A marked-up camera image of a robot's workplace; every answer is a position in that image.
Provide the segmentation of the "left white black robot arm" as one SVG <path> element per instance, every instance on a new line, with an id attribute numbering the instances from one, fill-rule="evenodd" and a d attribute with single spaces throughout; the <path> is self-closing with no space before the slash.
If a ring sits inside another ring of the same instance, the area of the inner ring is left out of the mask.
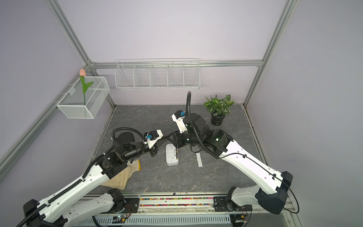
<path id="1" fill-rule="evenodd" d="M 70 227 L 86 218 L 106 211 L 122 211 L 124 197 L 118 189 L 84 202 L 75 203 L 101 184 L 113 179 L 141 155 L 157 154 L 159 144 L 169 140 L 161 130 L 142 134 L 136 129 L 119 127 L 112 131 L 112 146 L 95 158 L 83 175 L 40 201 L 30 200 L 23 206 L 25 218 L 18 224 L 23 227 Z"/>

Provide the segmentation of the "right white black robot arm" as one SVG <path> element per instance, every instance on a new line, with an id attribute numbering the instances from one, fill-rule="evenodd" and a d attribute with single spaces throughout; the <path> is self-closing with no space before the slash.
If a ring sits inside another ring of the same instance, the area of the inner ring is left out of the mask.
<path id="1" fill-rule="evenodd" d="M 227 206 L 257 204 L 275 215 L 286 211 L 292 174 L 279 172 L 262 163 L 224 130 L 210 129 L 199 114 L 192 113 L 191 98 L 192 93 L 188 92 L 185 111 L 177 111 L 172 116 L 178 126 L 171 139 L 172 144 L 176 148 L 197 146 L 200 151 L 233 165 L 256 183 L 252 189 L 231 187 L 225 197 Z"/>

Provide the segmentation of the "white digital alarm clock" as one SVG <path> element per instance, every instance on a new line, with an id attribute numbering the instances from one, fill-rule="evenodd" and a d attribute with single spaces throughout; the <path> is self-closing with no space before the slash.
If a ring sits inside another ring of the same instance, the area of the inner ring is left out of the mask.
<path id="1" fill-rule="evenodd" d="M 165 146 L 165 158 L 168 166 L 176 166 L 179 164 L 179 159 L 175 158 L 176 147 L 173 144 L 166 144 Z"/>

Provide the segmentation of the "white battery cover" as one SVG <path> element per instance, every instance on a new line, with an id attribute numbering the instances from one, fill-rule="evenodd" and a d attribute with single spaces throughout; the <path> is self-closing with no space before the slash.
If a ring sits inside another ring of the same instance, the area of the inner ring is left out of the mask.
<path id="1" fill-rule="evenodd" d="M 196 153 L 198 167 L 203 167 L 200 153 Z"/>

